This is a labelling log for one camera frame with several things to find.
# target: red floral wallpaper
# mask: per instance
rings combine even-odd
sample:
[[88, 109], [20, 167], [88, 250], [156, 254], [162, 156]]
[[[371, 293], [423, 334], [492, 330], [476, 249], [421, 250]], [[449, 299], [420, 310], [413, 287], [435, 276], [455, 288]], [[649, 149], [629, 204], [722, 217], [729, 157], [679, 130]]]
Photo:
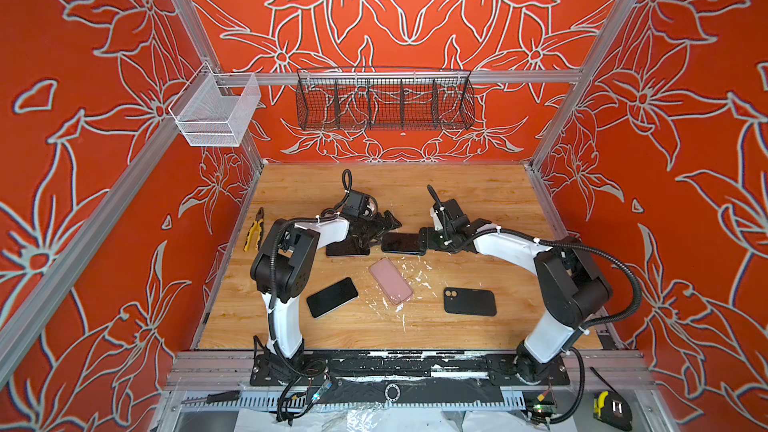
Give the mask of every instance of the red floral wallpaper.
[[[0, 326], [200, 64], [169, 0], [1, 1]], [[146, 427], [252, 177], [177, 138], [0, 390], [0, 429]]]
[[[193, 0], [227, 71], [309, 66], [472, 70], [580, 67], [614, 0]], [[562, 84], [480, 86], [458, 132], [302, 132], [287, 86], [263, 88], [250, 128], [262, 157], [314, 161], [530, 158]]]
[[542, 170], [641, 278], [617, 330], [686, 430], [768, 428], [766, 30], [768, 0], [639, 0]]

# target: wooden table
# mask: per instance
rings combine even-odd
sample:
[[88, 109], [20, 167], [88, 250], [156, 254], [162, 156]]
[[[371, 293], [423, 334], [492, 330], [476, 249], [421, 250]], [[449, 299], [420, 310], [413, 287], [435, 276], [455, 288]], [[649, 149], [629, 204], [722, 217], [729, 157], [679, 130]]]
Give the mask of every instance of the wooden table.
[[[551, 237], [542, 209], [522, 166], [348, 164], [277, 165], [264, 168], [237, 247], [210, 312], [200, 348], [253, 348], [257, 334], [266, 342], [266, 310], [250, 266], [252, 247], [243, 251], [248, 227], [264, 207], [267, 231], [278, 218], [314, 216], [343, 196], [341, 173], [352, 170], [352, 187], [391, 210], [402, 222], [400, 232], [432, 226], [432, 184], [442, 200], [455, 198], [470, 220], [486, 218], [507, 228]], [[414, 290], [401, 308], [390, 304], [368, 267], [389, 257]], [[313, 319], [306, 297], [351, 277], [360, 296], [330, 314]], [[484, 288], [496, 298], [495, 317], [447, 314], [444, 287]], [[511, 349], [525, 338], [544, 312], [536, 277], [516, 265], [480, 254], [428, 251], [423, 257], [384, 254], [376, 247], [369, 257], [328, 258], [318, 251], [312, 275], [302, 293], [300, 326], [308, 348], [466, 348]], [[595, 334], [577, 342], [600, 349]]]

